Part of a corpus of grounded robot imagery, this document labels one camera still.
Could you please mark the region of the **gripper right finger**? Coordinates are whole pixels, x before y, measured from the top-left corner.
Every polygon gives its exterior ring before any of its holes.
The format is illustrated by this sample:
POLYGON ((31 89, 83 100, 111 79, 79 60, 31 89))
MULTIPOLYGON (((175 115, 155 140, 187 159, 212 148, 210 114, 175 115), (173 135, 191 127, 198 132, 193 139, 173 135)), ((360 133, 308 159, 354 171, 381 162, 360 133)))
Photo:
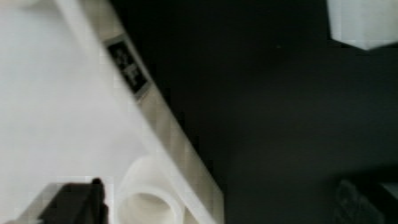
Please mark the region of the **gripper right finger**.
POLYGON ((335 224, 398 224, 398 183, 345 179, 337 202, 335 224))

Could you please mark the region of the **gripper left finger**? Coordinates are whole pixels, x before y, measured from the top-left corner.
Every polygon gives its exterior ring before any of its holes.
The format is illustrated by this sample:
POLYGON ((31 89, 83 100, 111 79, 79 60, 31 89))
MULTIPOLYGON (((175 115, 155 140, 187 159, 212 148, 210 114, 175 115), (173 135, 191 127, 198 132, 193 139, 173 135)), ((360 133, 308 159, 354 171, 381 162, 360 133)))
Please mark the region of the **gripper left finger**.
POLYGON ((106 185, 100 178, 90 183, 68 183, 38 219, 43 224, 109 224, 106 185))

